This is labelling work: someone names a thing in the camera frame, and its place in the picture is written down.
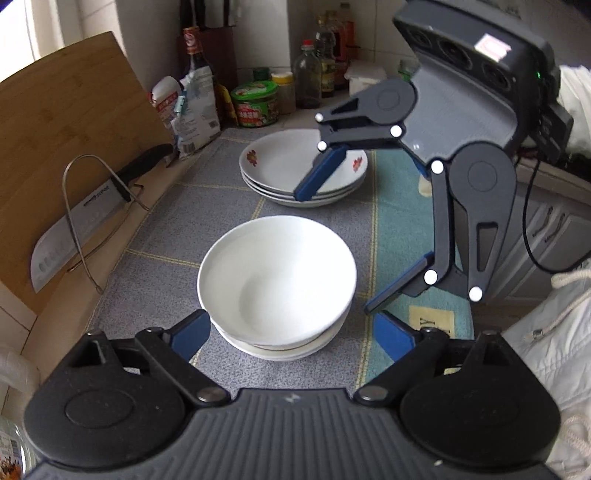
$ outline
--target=black cable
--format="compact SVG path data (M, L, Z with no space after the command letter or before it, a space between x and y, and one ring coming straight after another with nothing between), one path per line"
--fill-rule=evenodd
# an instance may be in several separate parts
M584 262L585 260L587 260L589 257L591 257L591 250L589 250L586 254L584 254L584 256L582 256L581 258L579 258L575 263L573 263L570 267L567 267L563 270L554 270L553 268L547 268L543 265L541 265L535 258L534 258L534 254L531 252L531 248L530 248L530 243L528 242L527 239L527 203L530 201L530 194L531 194L531 189L534 186L534 180L535 180L535 176L538 173L538 170L540 169L540 163L541 160L539 158L536 159L535 162L535 167L534 167L534 171L531 174L531 178L530 178L530 182L527 185L527 191L525 192L525 202L523 205L523 216L521 218L521 231L523 233L523 241L525 244L525 249L527 250L527 254L529 255L529 257L531 258L531 261L534 263L534 265L536 267L538 267L542 272L546 272L549 273L550 275L555 275L557 273L566 273L566 272L571 272L573 271L575 268L577 268L582 262Z

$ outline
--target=green lid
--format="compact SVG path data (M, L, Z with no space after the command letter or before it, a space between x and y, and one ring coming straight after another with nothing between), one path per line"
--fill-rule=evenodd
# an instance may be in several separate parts
M246 83L232 90L234 100L257 100L275 93L278 86L270 80L260 80L259 82Z

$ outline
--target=jar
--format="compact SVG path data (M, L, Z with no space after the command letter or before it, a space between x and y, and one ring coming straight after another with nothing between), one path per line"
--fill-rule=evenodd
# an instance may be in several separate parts
M264 127L277 121L277 89L275 82L262 80L240 85L232 91L238 124L241 127Z
M285 115L296 111L296 84L294 74L291 72L273 73L271 80L278 86L277 103L279 113Z

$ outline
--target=cutting board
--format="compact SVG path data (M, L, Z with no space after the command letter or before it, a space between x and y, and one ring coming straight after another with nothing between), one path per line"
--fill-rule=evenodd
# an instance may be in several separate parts
M30 261L39 237L66 212L61 177L77 155L115 171L172 138L112 33L42 58L0 82L0 281L41 313L65 272L39 293ZM109 177L96 160L70 170L73 206Z

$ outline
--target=stack of bowls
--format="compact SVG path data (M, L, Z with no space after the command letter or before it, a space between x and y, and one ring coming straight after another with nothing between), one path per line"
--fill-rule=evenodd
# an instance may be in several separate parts
M350 150L346 160L317 194L298 202L294 190L318 155L320 133L316 129L291 129L262 137L240 155L244 182L255 192L280 205L311 208L328 205L358 189L365 178L368 158L363 150Z
M279 215L243 223L213 244L199 269L197 293L231 345L289 361L335 337L356 283L355 260L336 233Z

